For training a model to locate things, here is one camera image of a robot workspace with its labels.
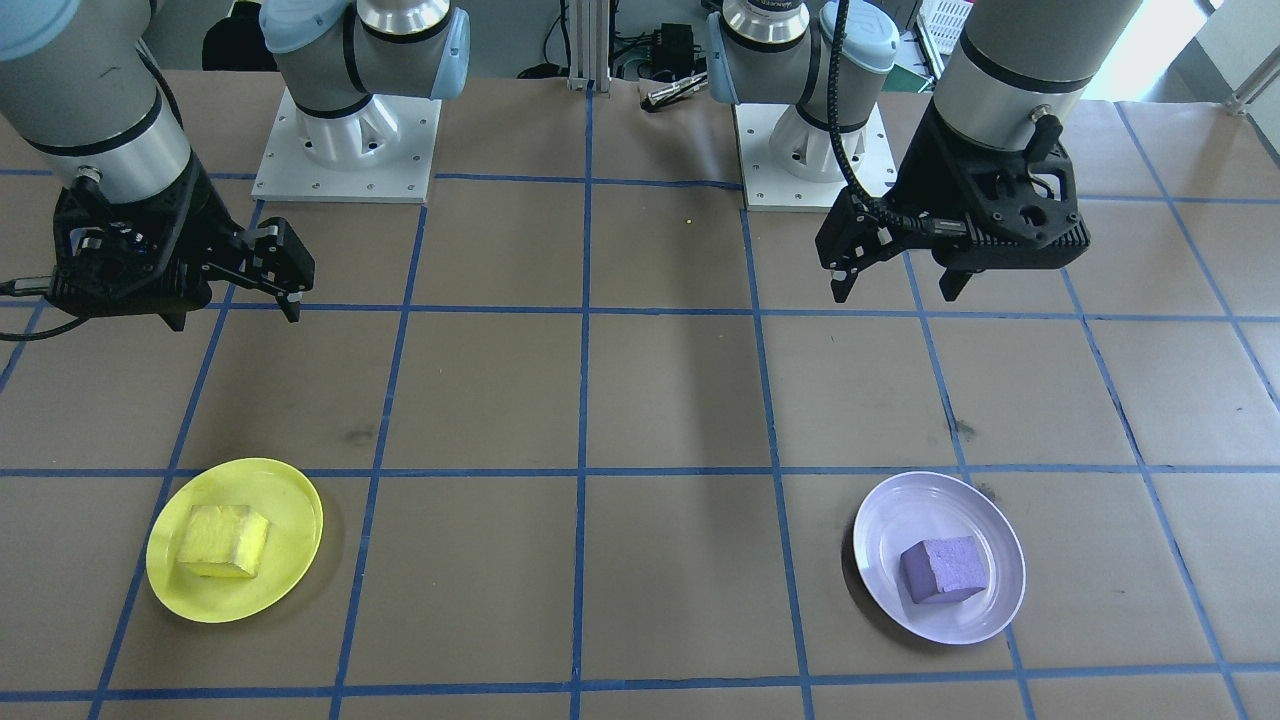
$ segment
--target grid line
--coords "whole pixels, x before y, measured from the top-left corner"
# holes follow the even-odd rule
[[[378,489],[381,480],[383,457],[387,452],[387,437],[390,432],[392,410],[396,404],[396,386],[399,382],[401,359],[404,355],[404,337],[408,333],[408,304],[413,297],[413,284],[417,281],[417,265],[422,256],[422,237],[426,232],[426,206],[417,214],[417,229],[413,236],[413,251],[408,261],[408,277],[404,281],[403,309],[396,331],[396,347],[392,351],[390,370],[387,373],[387,395],[383,398],[383,415],[378,425],[378,445],[374,447],[374,466],[369,477],[369,493],[365,498],[365,518],[360,530],[360,550],[356,552],[356,569],[352,573],[351,600],[347,605],[347,619],[342,632],[342,647],[338,651],[338,669],[334,675],[333,702],[329,705],[330,720],[342,715],[342,689],[347,684],[347,671],[351,665],[351,647],[356,637],[356,620],[360,614],[360,598],[365,585],[365,568],[369,562],[369,544],[374,532],[374,511],[378,506]]]
[[[44,301],[37,302],[36,307],[31,311],[31,316],[27,318],[27,325],[23,328],[23,333],[31,334],[36,332],[36,327],[40,324],[40,316],[45,311]],[[9,354],[9,360],[4,364],[4,369],[0,370],[0,395],[4,393],[5,386],[9,384],[9,378],[13,377],[13,372],[18,368],[18,360],[22,359],[23,351],[27,350],[26,342],[18,342],[13,346],[13,351]]]
[[[813,688],[809,685],[809,651],[805,647],[804,619],[800,616],[800,592],[796,588],[795,559],[791,552],[791,525],[787,519],[786,484],[782,482],[782,457],[778,452],[778,430],[773,414],[773,389],[769,382],[769,360],[764,342],[764,318],[760,315],[760,288],[755,277],[755,252],[751,247],[751,223],[746,209],[739,210],[742,220],[742,245],[746,254],[746,281],[751,293],[751,323],[755,328],[755,352],[760,370],[760,393],[764,427],[769,439],[769,474],[773,477],[773,498],[778,514],[778,538],[782,543],[782,569],[787,580],[787,605],[791,610],[791,633],[795,639],[796,670],[800,676],[800,700],[805,720],[814,720]]]
[[[1071,304],[1075,305],[1076,310],[1080,309],[1080,297],[1075,292],[1075,286],[1071,283],[1071,275],[1068,273],[1066,268],[1061,270],[1062,281],[1066,283],[1066,291],[1071,296]],[[1116,384],[1111,378],[1111,372],[1107,369],[1106,359],[1102,356],[1102,348],[1098,346],[1097,338],[1093,336],[1093,328],[1089,327],[1089,320],[1080,313],[1080,327],[1084,329],[1084,338],[1089,343],[1089,351],[1093,354],[1093,361],[1098,366],[1098,374],[1102,375],[1102,383],[1107,388],[1107,395],[1111,396],[1111,404],[1115,406],[1116,416],[1120,419],[1120,425],[1124,428],[1125,439],[1129,443],[1129,450],[1133,454],[1134,460],[1138,462],[1138,471],[1142,475],[1143,486],[1147,488],[1147,496],[1151,500],[1152,509],[1156,512],[1156,519],[1160,521],[1160,529],[1165,536],[1165,542],[1169,546],[1170,552],[1174,556],[1174,562],[1178,566],[1178,574],[1183,580],[1187,593],[1192,601],[1192,606],[1196,610],[1196,618],[1199,620],[1201,629],[1204,633],[1204,639],[1208,643],[1210,652],[1213,653],[1213,661],[1217,665],[1219,673],[1222,676],[1222,682],[1226,685],[1228,694],[1231,697],[1231,705],[1235,707],[1235,714],[1239,720],[1248,720],[1248,714],[1244,710],[1244,703],[1240,700],[1240,693],[1235,687],[1235,680],[1231,676],[1231,670],[1222,656],[1222,648],[1219,646],[1217,634],[1213,632],[1213,626],[1208,620],[1208,615],[1204,612],[1204,603],[1201,601],[1199,591],[1196,589],[1196,583],[1190,577],[1190,571],[1187,569],[1187,561],[1183,559],[1183,551],[1178,546],[1178,538],[1174,536],[1172,527],[1169,524],[1169,516],[1165,514],[1164,505],[1160,501],[1160,493],[1156,491],[1156,484],[1151,479],[1151,469],[1142,455],[1142,448],[1138,446],[1138,438],[1133,432],[1133,425],[1129,421],[1129,415],[1125,413],[1124,402],[1120,400],[1120,393],[1116,389]]]
[[[586,143],[582,179],[582,314],[577,386],[577,468],[573,507],[573,614],[570,641],[568,717],[582,714],[582,610],[586,584],[586,433],[591,361],[591,155],[595,151],[595,83],[586,85]]]
[[[1183,233],[1183,238],[1187,241],[1187,247],[1190,249],[1192,255],[1196,258],[1196,263],[1199,265],[1201,272],[1204,273],[1204,279],[1208,282],[1210,290],[1213,291],[1213,297],[1217,299],[1219,305],[1222,306],[1222,313],[1226,315],[1228,320],[1231,323],[1231,329],[1235,331],[1235,337],[1240,341],[1240,346],[1244,347],[1244,354],[1249,357],[1249,363],[1253,365],[1253,372],[1257,373],[1258,379],[1262,380],[1262,386],[1266,388],[1267,395],[1271,397],[1271,405],[1280,411],[1280,395],[1276,395],[1275,387],[1271,384],[1271,379],[1262,370],[1262,364],[1258,363],[1258,356],[1253,351],[1253,346],[1249,345],[1248,338],[1244,337],[1244,331],[1240,328],[1240,323],[1236,322],[1235,314],[1231,311],[1230,304],[1226,301],[1226,296],[1222,293],[1222,288],[1217,284],[1217,279],[1213,278],[1213,273],[1208,269],[1208,263],[1204,261],[1204,255],[1201,252],[1199,247],[1196,245],[1196,238],[1192,237],[1190,228],[1187,227],[1187,222],[1183,219],[1183,214],[1178,210],[1178,204],[1169,195],[1169,188],[1165,186],[1165,181],[1161,179],[1160,173],[1156,170],[1155,163],[1152,163],[1151,156],[1147,154],[1147,149],[1143,147],[1142,140],[1134,131],[1133,123],[1129,120],[1129,115],[1124,111],[1124,108],[1117,102],[1116,111],[1120,113],[1120,120],[1124,122],[1125,131],[1129,132],[1129,138],[1133,141],[1134,147],[1138,149],[1138,154],[1142,156],[1142,161],[1146,163],[1147,170],[1151,177],[1156,181],[1156,187],[1160,188],[1160,193],[1164,196],[1169,211],[1174,214],[1174,220],[1178,223],[1178,229]]]
[[[1089,465],[1089,464],[978,464],[965,465],[970,473],[1092,473],[1092,474],[1139,474],[1139,465]],[[1147,465],[1155,474],[1169,475],[1280,475],[1280,465]],[[959,465],[782,465],[783,475],[896,475],[909,470],[931,473],[959,473]],[[174,478],[193,478],[205,469],[178,468]],[[365,478],[369,468],[300,468],[300,471],[314,478]],[[590,477],[684,477],[684,475],[772,475],[773,469],[765,466],[648,466],[648,468],[584,468]],[[163,478],[169,474],[164,468],[0,468],[0,478]],[[572,478],[577,468],[384,468],[381,478]]]
[[[956,421],[955,409],[951,406],[951,393],[947,391],[947,379],[942,373],[942,360],[933,342],[933,331],[929,328],[929,319],[924,314],[924,299],[920,296],[920,283],[911,266],[911,254],[904,252],[902,260],[906,279],[911,287],[911,299],[915,301],[915,309],[919,311],[920,332],[924,334],[924,347],[929,354],[929,364],[933,366],[933,379],[937,382],[938,395],[942,398],[942,411],[947,418],[947,432],[951,436],[951,447],[955,451],[956,462],[959,462],[960,477],[965,484],[972,487],[973,475],[970,475],[968,462],[965,461],[964,442],[960,439],[960,425]],[[1023,671],[1023,656],[1018,650],[1018,638],[1014,634],[1012,619],[1005,626],[1004,635],[1005,643],[1009,646],[1009,660],[1014,666],[1014,679],[1018,680],[1018,693],[1023,701],[1023,712],[1027,715],[1027,720],[1036,720],[1036,705],[1032,701],[1030,688],[1027,684],[1027,674]]]
[[[259,200],[253,204],[253,215],[250,219],[251,225],[256,225],[259,218],[262,214],[262,201]],[[191,398],[187,401],[187,410],[183,413],[182,424],[178,427],[178,437],[173,443],[173,452],[169,456],[169,466],[165,470],[164,479],[160,482],[160,491],[156,493],[155,506],[151,509],[151,519],[147,521],[146,533],[142,537],[142,547],[138,550],[138,560],[133,568],[133,577],[129,579],[129,589],[124,596],[124,605],[120,609],[120,618],[115,624],[115,633],[111,637],[111,644],[106,652],[106,660],[102,664],[102,674],[97,682],[97,689],[93,693],[93,702],[90,705],[88,720],[97,720],[102,711],[102,702],[106,698],[108,689],[111,685],[111,676],[115,674],[115,664],[120,657],[120,650],[124,647],[124,635],[129,628],[129,619],[133,616],[133,606],[138,598],[138,591],[142,587],[142,578],[147,569],[147,542],[151,537],[151,528],[155,525],[156,519],[160,518],[160,511],[164,510],[165,503],[169,501],[169,493],[173,489],[173,480],[175,477],[175,470],[178,468],[178,461],[182,457],[182,450],[187,445],[187,434],[191,432],[191,423],[196,416],[196,407],[200,405],[200,396],[205,389],[205,382],[209,379],[209,369],[212,366],[214,355],[218,352],[218,341],[221,340],[223,329],[227,327],[227,318],[230,314],[230,300],[236,295],[236,286],[228,284],[227,293],[223,297],[224,307],[218,311],[218,320],[214,324],[212,333],[209,337],[209,345],[205,347],[205,355],[200,361],[200,372],[196,373],[196,382],[191,388]]]
[[[1228,664],[1233,673],[1270,675],[1280,674],[1280,664]],[[1220,667],[1212,662],[1170,665],[1111,665],[1080,667],[1037,667],[1024,674],[1030,680],[1073,680],[1087,678],[1143,678],[1217,675]],[[801,683],[820,687],[859,685],[919,685],[936,683],[982,683],[1015,680],[1014,670],[952,670],[931,673],[868,673],[847,675],[767,675],[753,678],[632,678],[595,679],[580,683],[584,693],[617,691],[676,691],[676,689],[733,689],[733,688],[799,688]],[[344,685],[259,685],[259,687],[200,687],[200,688],[120,688],[102,693],[106,701],[156,700],[251,700],[251,698],[330,698],[349,697],[421,697],[421,696],[488,696],[488,694],[552,694],[568,693],[570,682],[548,683],[421,683],[421,684],[360,684]],[[0,691],[0,706],[5,703],[86,702],[96,691]]]
[[[31,307],[33,302],[10,302],[9,306]],[[211,302],[207,307],[220,309],[223,302]],[[278,311],[271,302],[241,301],[230,307],[239,311]],[[399,305],[356,304],[356,302],[312,302],[306,309],[312,313],[399,313]],[[410,305],[410,313],[460,313],[494,315],[577,315],[579,306],[566,305]],[[749,307],[588,307],[591,315],[736,315],[750,316]],[[845,307],[762,307],[765,318],[919,318],[915,310],[845,309]],[[1075,313],[1028,313],[1019,310],[924,310],[929,319],[968,319],[968,320],[1053,320],[1074,323],[1079,320]],[[1139,313],[1085,313],[1091,320],[1115,323],[1280,323],[1280,315],[1161,315]]]
[[[590,92],[588,94],[589,100],[589,127],[588,127],[588,147],[590,149]],[[402,305],[387,305],[387,306],[361,306],[361,305],[343,305],[343,304],[316,304],[308,305],[308,310],[314,311],[342,311],[342,310],[367,310],[367,311],[399,311],[402,314],[401,329],[397,334],[397,351],[393,359],[392,377],[388,379],[388,396],[384,405],[383,428],[379,433],[379,442],[385,442],[385,430],[389,421],[389,407],[393,401],[394,395],[394,374],[397,373],[396,361],[398,360],[403,350],[403,337],[404,327],[407,323],[407,316],[411,313],[451,313],[451,311],[475,311],[475,313],[566,313],[573,314],[580,313],[582,315],[584,337],[582,337],[582,379],[580,387],[580,461],[576,469],[380,469],[376,465],[371,478],[371,493],[374,484],[378,478],[381,477],[541,477],[541,475],[579,475],[580,482],[580,495],[579,502],[579,516],[582,516],[582,510],[585,507],[585,479],[589,475],[608,475],[608,474],[663,474],[663,475],[686,475],[686,474],[759,474],[759,475],[773,475],[776,482],[780,482],[781,475],[795,474],[892,474],[906,468],[806,468],[806,466],[782,466],[777,456],[776,433],[772,419],[767,420],[771,433],[771,466],[769,468],[590,468],[585,464],[585,457],[581,455],[585,452],[585,402],[586,402],[586,360],[588,360],[588,327],[589,316],[591,314],[735,314],[735,315],[751,315],[756,327],[759,328],[758,334],[758,352],[762,372],[762,387],[765,393],[769,392],[768,388],[768,375],[764,357],[764,338],[763,338],[763,325],[762,318],[769,315],[813,315],[813,316],[828,316],[828,315],[849,315],[849,316],[905,316],[905,318],[919,318],[922,322],[922,328],[928,333],[928,319],[929,318],[998,318],[998,319],[1041,319],[1041,320],[1074,320],[1080,322],[1085,329],[1087,337],[1091,341],[1091,346],[1094,350],[1096,361],[1100,364],[1100,370],[1105,375],[1105,382],[1107,383],[1108,392],[1112,393],[1112,400],[1116,404],[1116,410],[1121,415],[1121,421],[1125,424],[1126,434],[1130,436],[1132,448],[1134,450],[1137,465],[1050,465],[1050,464],[1032,464],[1032,465],[966,465],[963,457],[963,447],[957,446],[959,454],[957,460],[960,465],[956,466],[940,466],[936,468],[937,471],[959,471],[968,479],[969,473],[982,471],[982,473],[996,473],[996,471],[1025,471],[1025,473],[1041,473],[1041,471],[1094,471],[1094,473],[1139,473],[1143,475],[1147,483],[1148,492],[1152,493],[1152,501],[1156,505],[1157,515],[1161,519],[1162,527],[1166,533],[1166,539],[1171,543],[1174,548],[1175,557],[1179,564],[1179,569],[1183,573],[1184,580],[1188,584],[1188,591],[1193,593],[1194,602],[1197,605],[1197,611],[1201,614],[1202,624],[1206,632],[1211,632],[1207,624],[1207,616],[1203,615],[1203,607],[1199,605],[1198,594],[1196,592],[1194,584],[1185,569],[1185,564],[1181,559],[1180,552],[1176,547],[1176,541],[1172,537],[1171,528],[1167,524],[1167,518],[1164,515],[1164,510],[1160,505],[1158,496],[1155,495],[1155,487],[1151,483],[1152,473],[1280,473],[1280,466],[1231,466],[1231,465],[1147,465],[1140,456],[1140,451],[1137,448],[1135,441],[1132,436],[1132,428],[1128,425],[1128,420],[1124,418],[1124,410],[1119,405],[1119,396],[1114,395],[1115,388],[1110,380],[1110,375],[1105,368],[1105,361],[1102,360],[1101,352],[1097,350],[1092,332],[1089,329],[1091,320],[1108,320],[1108,322],[1228,322],[1231,323],[1233,328],[1236,331],[1236,336],[1244,346],[1254,369],[1258,372],[1260,378],[1267,387],[1271,395],[1272,402],[1276,402],[1276,393],[1272,386],[1262,372],[1261,365],[1257,361],[1252,347],[1245,341],[1240,325],[1242,323],[1276,323],[1280,322],[1280,316],[1236,316],[1231,313],[1225,297],[1221,295],[1220,288],[1215,283],[1203,256],[1196,247],[1194,240],[1183,222],[1180,214],[1178,213],[1176,204],[1221,204],[1221,205],[1280,205],[1280,200],[1271,199],[1204,199],[1204,197],[1174,197],[1169,196],[1167,190],[1158,178],[1155,167],[1151,164],[1149,158],[1140,146],[1140,141],[1133,131],[1124,110],[1117,106],[1121,118],[1125,120],[1126,129],[1130,133],[1132,140],[1139,147],[1139,152],[1143,155],[1143,160],[1148,165],[1148,170],[1156,178],[1160,184],[1162,196],[1161,197],[1135,197],[1135,196],[1082,196],[1084,200],[1102,200],[1102,201],[1123,201],[1123,202],[1165,202],[1167,204],[1178,219],[1179,227],[1184,233],[1189,246],[1192,247],[1197,261],[1201,264],[1202,272],[1208,278],[1215,293],[1219,296],[1220,304],[1222,305],[1225,315],[1208,315],[1208,316],[1193,316],[1193,315],[1096,315],[1085,314],[1080,309],[1079,299],[1071,288],[1070,278],[1066,270],[1062,270],[1064,282],[1068,284],[1069,291],[1073,295],[1073,302],[1075,305],[1075,314],[1032,314],[1032,313],[965,313],[965,311],[925,311],[923,304],[919,300],[919,291],[915,287],[916,281],[914,273],[910,272],[910,258],[908,258],[908,277],[913,286],[913,292],[916,300],[916,311],[860,311],[860,310],[783,310],[783,309],[760,309],[756,286],[754,281],[754,261],[751,260],[750,249],[750,233],[746,229],[746,213],[742,211],[742,222],[745,229],[745,240],[748,243],[746,252],[749,259],[749,270],[753,277],[751,291],[753,291],[753,309],[593,309],[588,302],[588,282],[589,282],[589,255],[584,256],[584,302],[582,307],[467,307],[467,306],[431,306],[431,305],[411,305],[408,302],[411,295],[411,287],[413,283],[415,272],[411,268],[410,279],[407,283],[406,300]],[[586,186],[586,196],[590,199],[590,184],[622,184],[622,186],[658,186],[658,187],[719,187],[724,190],[740,190],[741,186],[737,183],[723,183],[718,181],[640,181],[640,179],[617,179],[617,178],[590,178],[590,151],[588,152],[588,172],[584,178],[552,178],[552,177],[534,177],[534,176],[472,176],[465,173],[439,173],[435,177],[442,179],[475,179],[475,181],[509,181],[509,182],[561,182],[561,183],[582,183]],[[35,177],[47,177],[51,176],[49,170],[26,170],[26,169],[0,169],[0,177],[22,177],[22,176],[35,176]],[[251,173],[210,173],[214,179],[252,179],[255,176]],[[256,224],[257,217],[261,211],[261,201],[256,204],[255,219],[252,224]],[[425,222],[425,209],[422,210],[421,220]],[[589,213],[590,202],[586,205],[586,233],[584,238],[586,249],[589,251]],[[413,265],[417,263],[417,252],[421,245],[421,222],[419,238],[415,243],[415,256],[411,261]],[[196,386],[192,391],[191,400],[187,407],[187,415],[184,416],[183,425],[179,428],[179,436],[175,441],[174,452],[170,460],[170,468],[168,469],[0,469],[0,477],[72,477],[72,475],[87,475],[97,478],[115,478],[115,477],[159,477],[163,478],[161,492],[157,498],[156,512],[163,507],[163,501],[168,496],[168,489],[177,478],[192,477],[200,470],[193,469],[179,469],[177,468],[177,459],[180,455],[180,446],[186,441],[186,432],[189,429],[191,419],[193,416],[195,407],[198,402],[204,380],[207,375],[209,365],[212,360],[220,332],[225,325],[225,319],[229,311],[233,310],[257,310],[257,309],[270,309],[276,310],[275,305],[271,304],[246,304],[246,302],[233,302],[232,297],[234,293],[234,287],[229,287],[221,302],[211,305],[211,307],[219,310],[219,319],[215,324],[214,334],[210,337],[210,343],[206,348],[205,359],[201,365],[201,372],[197,375]],[[33,306],[32,318],[28,320],[28,332],[33,329],[45,305],[42,302],[31,301],[4,301],[6,307],[17,306]],[[6,363],[3,373],[0,373],[0,392],[3,392],[5,383],[14,372],[14,368],[20,357],[23,343],[18,343],[14,347],[9,361]],[[945,389],[945,379],[941,374],[941,365],[936,365],[937,379],[940,383],[940,389],[943,396],[945,404],[948,404],[948,398]],[[954,418],[948,416],[948,425],[951,425],[954,442],[955,425]],[[361,477],[369,474],[367,468],[362,469],[312,469],[307,470],[308,474],[315,477],[344,477],[356,475]],[[366,501],[366,523],[371,520],[372,516],[372,501]],[[785,498],[780,500],[780,520],[786,521],[786,509]],[[365,533],[362,533],[361,552],[367,552],[369,532],[370,527],[366,525]],[[579,523],[579,536],[580,541],[585,542],[585,528]],[[786,529],[781,529],[783,533],[783,543],[787,546]],[[580,601],[581,591],[581,571],[582,571],[582,553],[581,546],[576,547],[576,592],[575,603]],[[143,553],[140,556],[138,568],[145,569],[145,543]],[[794,592],[794,577],[791,575],[790,562],[787,564],[788,583],[791,587],[790,592]],[[356,574],[356,580],[358,582],[360,573]],[[490,693],[563,693],[572,692],[575,697],[580,697],[582,692],[604,692],[604,691],[617,691],[617,689],[680,689],[680,688],[736,688],[736,687],[801,687],[806,693],[806,716],[812,717],[812,706],[809,706],[808,688],[814,684],[820,685],[855,685],[855,684],[895,684],[895,683],[936,683],[936,682],[983,682],[983,680],[1009,680],[1016,679],[1024,692],[1024,702],[1028,702],[1028,696],[1025,694],[1025,680],[1029,679],[1062,679],[1062,678],[1088,678],[1088,676],[1130,676],[1130,675],[1192,675],[1192,674],[1222,674],[1228,682],[1228,687],[1236,706],[1240,717],[1244,717],[1243,706],[1240,703],[1238,692],[1231,680],[1233,673],[1280,673],[1280,664],[1230,664],[1221,657],[1220,648],[1216,647],[1215,638],[1210,637],[1211,644],[1216,653],[1216,664],[1206,665],[1146,665],[1146,666],[1087,666],[1087,667],[1069,667],[1069,669],[1021,669],[1020,662],[1016,661],[1016,647],[1011,643],[1010,651],[1015,657],[1015,670],[1011,671],[974,671],[974,673],[922,673],[922,674],[899,674],[899,675],[808,675],[808,669],[801,666],[801,674],[796,676],[773,676],[773,678],[742,678],[742,679],[686,679],[686,680],[652,680],[652,679],[620,679],[620,680],[581,680],[580,674],[575,676],[571,683],[531,683],[531,684],[424,684],[424,685],[346,685],[343,682],[335,682],[333,687],[320,685],[320,687],[302,687],[302,688],[179,688],[179,689],[110,689],[110,674],[114,671],[114,662],[119,655],[120,644],[123,644],[124,632],[127,629],[128,619],[132,610],[132,601],[136,598],[138,585],[141,584],[141,574],[136,573],[133,582],[131,583],[129,593],[125,598],[125,606],[122,610],[122,616],[116,628],[116,634],[113,638],[113,648],[109,651],[108,662],[104,666],[104,674],[100,679],[99,687],[96,689],[86,691],[17,691],[17,692],[3,692],[0,691],[0,703],[5,702],[83,702],[92,701],[93,707],[91,708],[90,717],[96,717],[100,711],[101,703],[104,701],[115,700],[161,700],[161,698],[218,698],[218,697],[333,697],[335,698],[335,706],[340,705],[342,697],[358,697],[358,696],[404,696],[404,694],[490,694]],[[353,594],[357,593],[356,585],[353,584]],[[794,609],[794,621],[795,626],[799,628],[799,606],[792,605]],[[580,614],[580,606],[575,609],[575,615]],[[355,620],[355,607],[351,609],[349,620]],[[575,643],[579,644],[577,651],[580,651],[581,642],[581,626],[580,616],[575,618]],[[344,644],[349,652],[349,638],[344,638]],[[803,632],[799,634],[799,643],[803,643]],[[579,661],[575,661],[575,670],[577,671]]]

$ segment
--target purple sponge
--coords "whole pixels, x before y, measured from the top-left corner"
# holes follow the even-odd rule
[[[902,553],[911,602],[960,602],[987,589],[987,569],[973,536],[920,541]]]

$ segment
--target plastic basket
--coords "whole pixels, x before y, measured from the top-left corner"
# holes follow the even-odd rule
[[[924,28],[933,37],[933,44],[937,46],[938,53],[950,55],[955,50],[956,42],[960,41],[960,31],[964,29],[964,22],[969,18],[970,9],[973,9],[973,3],[963,0],[940,0],[925,4],[920,18],[924,20]]]

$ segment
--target yellow plate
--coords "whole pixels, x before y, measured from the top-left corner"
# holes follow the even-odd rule
[[[256,578],[201,578],[177,565],[193,505],[248,505],[271,523]],[[269,607],[306,574],[320,547],[320,495],[297,469],[246,457],[196,475],[160,511],[147,541],[147,579],[169,610],[198,623],[229,623]]]

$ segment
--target light blue joint cap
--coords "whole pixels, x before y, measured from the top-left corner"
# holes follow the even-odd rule
[[[453,8],[452,27],[444,42],[440,68],[435,70],[431,100],[453,100],[462,95],[471,67],[471,17],[462,8]]]
[[[818,14],[822,35],[827,42],[836,37],[836,0],[831,0]],[[845,22],[845,58],[863,69],[884,74],[893,69],[897,44],[897,26],[883,10],[863,0],[852,0],[849,4],[849,19]]]
[[[712,85],[712,99],[737,105],[737,88],[733,87],[733,76],[728,72],[728,55],[724,53],[719,13],[707,15],[707,36],[712,45],[712,51],[707,54],[707,79]]]
[[[79,0],[0,3],[0,63],[31,55],[61,33]]]
[[[349,0],[266,0],[257,15],[266,49],[276,55],[306,47],[329,32]]]

